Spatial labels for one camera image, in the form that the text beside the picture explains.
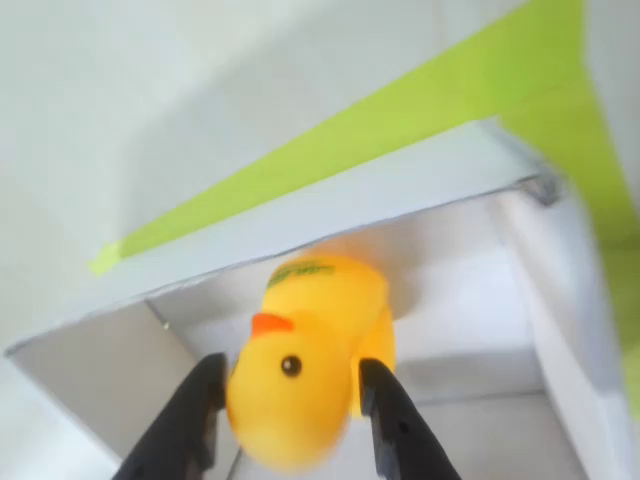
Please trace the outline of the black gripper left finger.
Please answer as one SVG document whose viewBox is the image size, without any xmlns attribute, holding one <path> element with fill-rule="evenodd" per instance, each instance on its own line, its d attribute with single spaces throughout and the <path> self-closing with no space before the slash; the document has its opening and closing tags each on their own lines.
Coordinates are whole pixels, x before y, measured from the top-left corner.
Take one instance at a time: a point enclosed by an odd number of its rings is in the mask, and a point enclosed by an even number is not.
<svg viewBox="0 0 640 480">
<path fill-rule="evenodd" d="M 227 359 L 205 356 L 177 387 L 121 463 L 119 479 L 201 479 L 215 465 Z"/>
</svg>

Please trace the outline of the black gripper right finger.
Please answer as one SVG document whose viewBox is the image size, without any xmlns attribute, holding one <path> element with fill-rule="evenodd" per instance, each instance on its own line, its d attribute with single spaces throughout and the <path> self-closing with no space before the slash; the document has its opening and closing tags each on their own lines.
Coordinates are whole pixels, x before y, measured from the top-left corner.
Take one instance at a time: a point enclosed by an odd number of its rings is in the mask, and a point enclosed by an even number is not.
<svg viewBox="0 0 640 480">
<path fill-rule="evenodd" d="M 389 480 L 459 480 L 440 442 L 392 371 L 359 362 L 361 413 L 371 421 L 377 474 Z"/>
</svg>

